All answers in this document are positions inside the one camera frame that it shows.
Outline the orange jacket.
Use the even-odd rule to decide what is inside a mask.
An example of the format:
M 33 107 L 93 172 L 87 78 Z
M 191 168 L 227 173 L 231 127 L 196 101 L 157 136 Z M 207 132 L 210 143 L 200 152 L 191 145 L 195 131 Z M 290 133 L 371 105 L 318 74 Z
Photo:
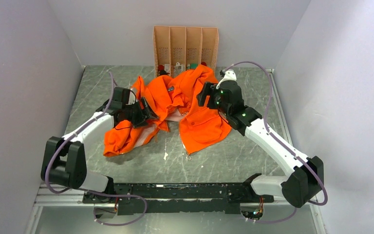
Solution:
M 158 76 L 148 84 L 139 76 L 131 88 L 137 98 L 146 99 L 158 119 L 148 120 L 139 128 L 128 120 L 121 121 L 105 133 L 103 155 L 118 156 L 149 143 L 160 130 L 169 131 L 168 121 L 179 123 L 179 136 L 189 154 L 225 139 L 232 128 L 217 110 L 198 105 L 196 96 L 206 81 L 218 83 L 214 71 L 203 65 L 175 78 Z

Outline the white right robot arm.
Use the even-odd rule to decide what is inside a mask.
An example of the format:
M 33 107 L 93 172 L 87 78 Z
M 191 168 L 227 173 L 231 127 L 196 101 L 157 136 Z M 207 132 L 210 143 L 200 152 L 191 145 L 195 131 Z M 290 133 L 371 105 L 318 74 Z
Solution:
M 296 208 L 313 203 L 314 196 L 324 188 L 323 161 L 297 150 L 266 124 L 259 112 L 245 105 L 236 81 L 206 81 L 197 100 L 200 107 L 217 110 L 230 127 L 259 145 L 284 172 L 283 176 L 259 175 L 253 179 L 243 189 L 247 201 L 273 195 L 285 198 Z

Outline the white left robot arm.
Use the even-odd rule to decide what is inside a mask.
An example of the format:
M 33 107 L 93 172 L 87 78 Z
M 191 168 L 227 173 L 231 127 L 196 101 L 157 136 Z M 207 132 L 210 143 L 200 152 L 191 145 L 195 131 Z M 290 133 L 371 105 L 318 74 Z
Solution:
M 115 197 L 114 182 L 111 177 L 89 172 L 86 152 L 96 138 L 127 120 L 131 127 L 145 127 L 149 120 L 157 120 L 144 97 L 137 97 L 133 90 L 114 87 L 110 98 L 94 114 L 74 131 L 62 136 L 53 136 L 46 142 L 41 179 L 47 187 L 57 193 L 51 184 L 66 189 L 95 191 L 104 203 Z

